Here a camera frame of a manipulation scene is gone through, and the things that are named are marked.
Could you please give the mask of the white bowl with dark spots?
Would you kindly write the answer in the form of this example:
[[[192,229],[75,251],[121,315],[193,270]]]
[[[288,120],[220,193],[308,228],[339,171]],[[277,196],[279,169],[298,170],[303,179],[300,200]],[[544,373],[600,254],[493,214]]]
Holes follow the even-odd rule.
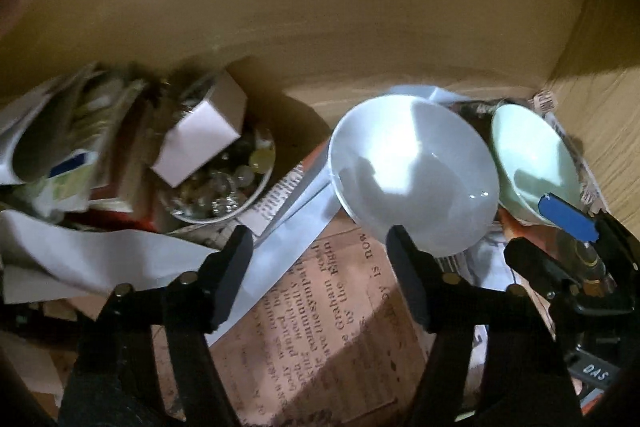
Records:
[[[328,168],[363,230],[383,242],[401,225],[435,257],[477,244],[497,213],[498,173],[485,141],[450,109],[414,95],[352,108],[333,130]]]

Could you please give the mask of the vintage newspaper print mat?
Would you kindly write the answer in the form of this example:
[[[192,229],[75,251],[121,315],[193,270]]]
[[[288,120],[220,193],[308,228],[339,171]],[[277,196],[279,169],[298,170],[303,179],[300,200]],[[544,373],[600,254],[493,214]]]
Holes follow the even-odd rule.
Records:
[[[186,426],[165,329],[151,331],[165,410]],[[345,223],[216,343],[209,335],[237,426],[381,424],[411,401],[424,367],[383,245]]]

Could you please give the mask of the white folded card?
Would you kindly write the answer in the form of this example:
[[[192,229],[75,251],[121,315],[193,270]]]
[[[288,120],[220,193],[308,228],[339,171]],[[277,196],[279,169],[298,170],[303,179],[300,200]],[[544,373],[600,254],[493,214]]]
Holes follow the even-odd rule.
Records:
[[[178,98],[175,124],[151,169],[177,187],[241,136],[247,95],[225,70],[195,80]]]

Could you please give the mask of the mint green bowl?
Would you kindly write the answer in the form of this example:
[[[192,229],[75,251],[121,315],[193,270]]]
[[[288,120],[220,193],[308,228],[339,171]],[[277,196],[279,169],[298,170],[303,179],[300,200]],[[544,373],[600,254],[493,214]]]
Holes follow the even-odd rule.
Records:
[[[580,205],[579,174],[568,148],[544,118],[516,104],[499,106],[491,118],[489,150],[500,185],[500,204],[526,225],[550,225],[538,202],[552,193]]]

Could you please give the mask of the small bowl of trinkets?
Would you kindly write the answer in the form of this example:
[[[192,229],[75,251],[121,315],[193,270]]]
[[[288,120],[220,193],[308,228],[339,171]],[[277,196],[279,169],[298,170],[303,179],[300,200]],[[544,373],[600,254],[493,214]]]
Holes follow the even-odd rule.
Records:
[[[265,190],[276,163],[268,127],[255,124],[176,187],[160,190],[165,210],[189,225],[213,225],[237,216]]]

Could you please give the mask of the white paper sheet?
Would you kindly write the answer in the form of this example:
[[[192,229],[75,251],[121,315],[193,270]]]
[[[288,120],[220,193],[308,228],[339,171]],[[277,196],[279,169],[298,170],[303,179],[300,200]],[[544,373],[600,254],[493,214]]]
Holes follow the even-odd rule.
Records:
[[[250,312],[340,210],[320,146],[310,168],[257,239],[230,315],[209,335],[216,341]],[[198,269],[209,248],[143,231],[81,232],[50,225],[15,210],[1,213],[2,297],[41,303],[108,295],[119,283],[160,287]]]

